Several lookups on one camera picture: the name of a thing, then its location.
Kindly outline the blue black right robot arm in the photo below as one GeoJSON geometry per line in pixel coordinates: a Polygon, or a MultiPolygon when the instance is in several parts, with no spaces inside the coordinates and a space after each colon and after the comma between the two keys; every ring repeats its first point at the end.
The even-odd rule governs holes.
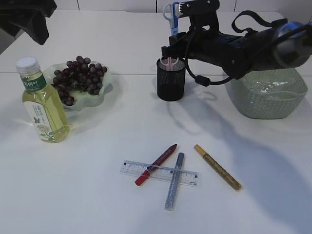
{"type": "Polygon", "coordinates": [[[169,46],[162,47],[164,58],[179,58],[187,62],[195,59],[222,68],[227,79],[211,81],[209,78],[189,74],[196,83],[209,86],[221,85],[240,79],[251,71],[296,68],[303,65],[312,54],[312,25],[279,19],[263,20],[257,13],[246,10],[258,24],[266,27],[256,31],[250,27],[239,29],[232,22],[232,29],[244,36],[223,34],[219,30],[217,0],[192,0],[182,2],[179,11],[190,19],[188,32],[169,38],[169,46]]]}

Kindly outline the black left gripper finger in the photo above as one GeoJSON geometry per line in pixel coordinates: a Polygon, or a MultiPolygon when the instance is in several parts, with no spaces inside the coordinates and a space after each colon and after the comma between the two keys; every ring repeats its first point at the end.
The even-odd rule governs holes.
{"type": "Polygon", "coordinates": [[[54,0],[2,0],[0,2],[0,28],[15,37],[24,31],[39,45],[49,38],[46,18],[56,10],[54,0]]]}

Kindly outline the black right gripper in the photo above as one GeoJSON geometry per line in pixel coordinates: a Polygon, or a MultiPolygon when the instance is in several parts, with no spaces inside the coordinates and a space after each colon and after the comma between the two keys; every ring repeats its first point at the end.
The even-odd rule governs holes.
{"type": "Polygon", "coordinates": [[[278,62],[271,43],[278,24],[263,20],[258,14],[250,16],[267,29],[245,28],[245,36],[223,34],[214,12],[219,0],[191,0],[179,3],[179,18],[189,17],[188,32],[169,38],[170,45],[161,48],[164,58],[195,59],[222,68],[230,79],[240,79],[251,71],[275,70],[278,62]]]}

